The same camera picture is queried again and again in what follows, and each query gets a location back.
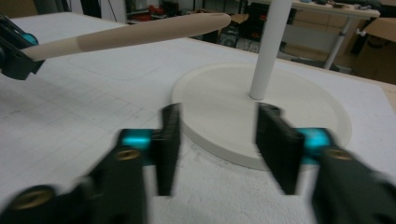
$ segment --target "wooden stick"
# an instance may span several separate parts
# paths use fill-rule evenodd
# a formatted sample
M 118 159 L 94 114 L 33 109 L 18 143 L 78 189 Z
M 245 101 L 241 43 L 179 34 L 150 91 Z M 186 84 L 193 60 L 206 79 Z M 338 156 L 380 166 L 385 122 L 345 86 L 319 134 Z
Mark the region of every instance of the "wooden stick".
M 32 46 L 23 49 L 22 52 L 37 62 L 74 53 L 121 48 L 206 34 L 227 26 L 230 21 L 230 16 L 224 13 L 197 13 L 70 37 Z

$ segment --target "brass screw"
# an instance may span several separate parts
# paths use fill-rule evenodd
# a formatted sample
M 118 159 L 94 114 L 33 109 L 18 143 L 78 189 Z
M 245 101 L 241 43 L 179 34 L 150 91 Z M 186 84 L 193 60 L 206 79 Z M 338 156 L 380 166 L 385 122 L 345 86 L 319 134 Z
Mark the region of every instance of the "brass screw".
M 140 156 L 140 152 L 138 150 L 124 150 L 121 152 L 118 152 L 116 155 L 116 159 L 119 161 L 128 161 L 128 160 L 133 160 L 134 158 L 137 158 Z
M 350 156 L 350 154 L 343 150 L 329 149 L 329 150 L 326 150 L 326 153 L 328 156 L 336 158 L 338 160 L 344 160 L 344 161 L 352 160 L 352 157 Z
M 53 192 L 49 190 L 29 192 L 19 196 L 12 204 L 12 208 L 22 210 L 37 207 L 49 201 L 53 196 Z

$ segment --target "white tabletop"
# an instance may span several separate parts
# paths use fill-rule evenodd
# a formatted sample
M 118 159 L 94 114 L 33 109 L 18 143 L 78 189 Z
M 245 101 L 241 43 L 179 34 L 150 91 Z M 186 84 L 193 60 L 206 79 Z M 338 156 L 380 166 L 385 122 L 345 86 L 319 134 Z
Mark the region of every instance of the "white tabletop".
M 14 22 L 41 43 L 122 25 L 71 13 Z M 32 185 L 68 190 L 119 129 L 160 127 L 158 110 L 189 71 L 256 61 L 254 53 L 183 38 L 49 59 L 26 81 L 0 76 L 0 204 Z M 396 176 L 396 116 L 380 87 L 297 63 L 276 67 L 332 94 L 351 117 L 347 149 Z M 183 136 L 176 196 L 152 200 L 154 223 L 314 223 L 314 173 L 302 173 L 300 195 L 283 196 L 269 173 L 218 159 Z
M 270 4 L 272 0 L 252 0 L 252 2 Z M 314 1 L 303 3 L 300 0 L 293 0 L 292 7 L 300 10 L 316 11 L 333 15 L 340 15 L 358 19 L 370 20 L 370 18 L 378 18 L 380 13 L 377 10 L 357 10 L 353 5 L 345 4 L 343 8 L 336 8 L 330 4 L 318 5 Z

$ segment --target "teal gripper component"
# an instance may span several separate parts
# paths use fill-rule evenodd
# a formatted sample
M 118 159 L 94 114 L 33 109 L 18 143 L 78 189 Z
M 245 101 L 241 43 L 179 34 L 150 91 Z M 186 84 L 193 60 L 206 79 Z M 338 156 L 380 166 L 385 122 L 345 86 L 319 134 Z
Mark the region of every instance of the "teal gripper component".
M 129 129 L 124 131 L 120 140 L 122 146 L 137 149 L 142 153 L 145 166 L 154 164 L 149 156 L 152 132 L 151 129 Z
M 333 145 L 332 137 L 322 128 L 297 128 L 305 136 L 302 164 L 318 164 L 317 158 L 325 147 Z
M 31 43 L 33 45 L 38 45 L 38 41 L 33 35 L 22 34 L 21 36 L 23 37 L 23 39 L 27 40 L 29 43 Z

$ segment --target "white pole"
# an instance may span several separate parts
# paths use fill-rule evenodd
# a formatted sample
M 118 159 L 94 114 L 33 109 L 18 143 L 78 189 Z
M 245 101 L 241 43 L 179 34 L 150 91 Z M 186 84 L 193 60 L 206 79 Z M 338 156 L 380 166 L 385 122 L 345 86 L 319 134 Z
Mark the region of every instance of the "white pole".
M 250 97 L 262 100 L 274 68 L 283 32 L 288 21 L 292 0 L 273 0 L 267 15 L 259 59 L 250 87 Z

